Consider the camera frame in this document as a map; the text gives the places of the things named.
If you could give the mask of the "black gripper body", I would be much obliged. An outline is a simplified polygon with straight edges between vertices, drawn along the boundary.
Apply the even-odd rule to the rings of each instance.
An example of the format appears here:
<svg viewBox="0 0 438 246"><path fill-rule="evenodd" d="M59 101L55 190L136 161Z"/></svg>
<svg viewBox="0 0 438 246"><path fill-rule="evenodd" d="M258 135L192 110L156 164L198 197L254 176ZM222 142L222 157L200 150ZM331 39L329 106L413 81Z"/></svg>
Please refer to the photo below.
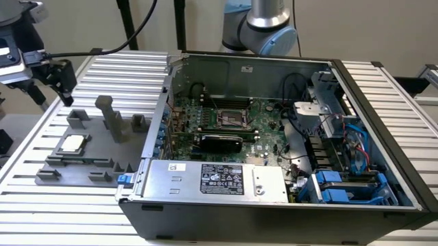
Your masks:
<svg viewBox="0 0 438 246"><path fill-rule="evenodd" d="M31 66L25 63L23 54L43 50L43 42L33 27L31 23L13 24L13 39L15 46L14 66L18 67L17 75L14 76L14 85L29 84L31 79L37 79L45 83L47 72L50 71L50 64L35 64Z"/></svg>

